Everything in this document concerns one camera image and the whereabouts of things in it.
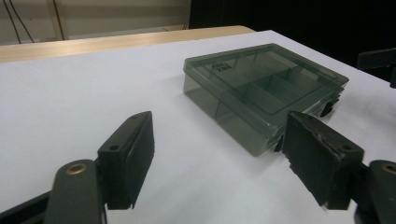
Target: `wooden table edge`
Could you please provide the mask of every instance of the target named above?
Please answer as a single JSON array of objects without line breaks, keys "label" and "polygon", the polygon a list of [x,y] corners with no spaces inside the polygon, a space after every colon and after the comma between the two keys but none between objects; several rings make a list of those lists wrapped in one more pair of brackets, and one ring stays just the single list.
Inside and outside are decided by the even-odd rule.
[{"label": "wooden table edge", "polygon": [[0,46],[0,63],[249,33],[254,33],[254,31],[245,26],[225,26],[138,35],[117,35],[89,39],[8,45]]}]

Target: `cable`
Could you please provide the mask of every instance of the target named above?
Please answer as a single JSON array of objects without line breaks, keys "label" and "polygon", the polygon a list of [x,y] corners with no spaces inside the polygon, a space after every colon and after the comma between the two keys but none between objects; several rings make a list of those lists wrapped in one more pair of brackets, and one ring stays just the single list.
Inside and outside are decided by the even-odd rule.
[{"label": "cable", "polygon": [[29,38],[30,38],[30,40],[32,41],[32,43],[35,43],[35,41],[33,41],[33,38],[30,36],[29,31],[27,30],[27,28],[26,28],[26,26],[24,25],[23,21],[21,20],[20,15],[18,15],[18,12],[17,12],[17,10],[15,9],[14,4],[12,4],[12,0],[8,0],[8,1],[9,1],[9,3],[11,4],[12,9],[14,10],[15,15],[17,16],[18,20],[21,22],[23,28],[25,29],[26,34],[29,35]]},{"label": "cable", "polygon": [[6,0],[3,0],[3,3],[4,3],[4,6],[6,7],[6,10],[7,10],[8,16],[9,16],[9,19],[10,19],[11,22],[12,22],[12,26],[14,27],[15,34],[17,35],[17,38],[18,38],[18,42],[21,43],[21,39],[20,39],[20,36],[18,35],[17,27],[15,26],[15,23],[14,23],[14,20],[12,19],[11,13],[9,12],[9,9],[8,9],[7,3],[6,3]]}]

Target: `dark background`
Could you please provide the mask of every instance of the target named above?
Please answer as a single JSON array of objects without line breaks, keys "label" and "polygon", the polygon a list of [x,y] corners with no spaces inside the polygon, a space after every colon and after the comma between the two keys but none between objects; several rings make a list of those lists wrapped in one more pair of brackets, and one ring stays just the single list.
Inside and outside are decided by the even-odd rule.
[{"label": "dark background", "polygon": [[192,0],[190,28],[273,30],[356,67],[364,51],[396,48],[396,0]]}]

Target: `wall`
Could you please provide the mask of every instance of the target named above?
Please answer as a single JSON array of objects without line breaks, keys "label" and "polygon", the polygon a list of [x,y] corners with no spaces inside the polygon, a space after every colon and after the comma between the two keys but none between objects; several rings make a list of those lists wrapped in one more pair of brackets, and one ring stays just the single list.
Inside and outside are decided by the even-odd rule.
[{"label": "wall", "polygon": [[[90,37],[160,26],[188,24],[191,0],[13,0],[15,8],[37,41]],[[59,20],[56,17],[55,5]],[[0,44],[15,44],[17,37],[3,5],[0,6]],[[23,42],[29,42],[13,14]]]}]

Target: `plastic box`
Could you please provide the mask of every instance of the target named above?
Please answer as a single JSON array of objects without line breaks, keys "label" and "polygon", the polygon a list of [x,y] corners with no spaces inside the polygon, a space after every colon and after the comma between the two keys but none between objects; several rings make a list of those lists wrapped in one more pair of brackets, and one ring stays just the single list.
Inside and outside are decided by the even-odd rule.
[{"label": "plastic box", "polygon": [[185,61],[184,92],[253,156],[274,147],[287,112],[325,116],[346,77],[276,44]]}]

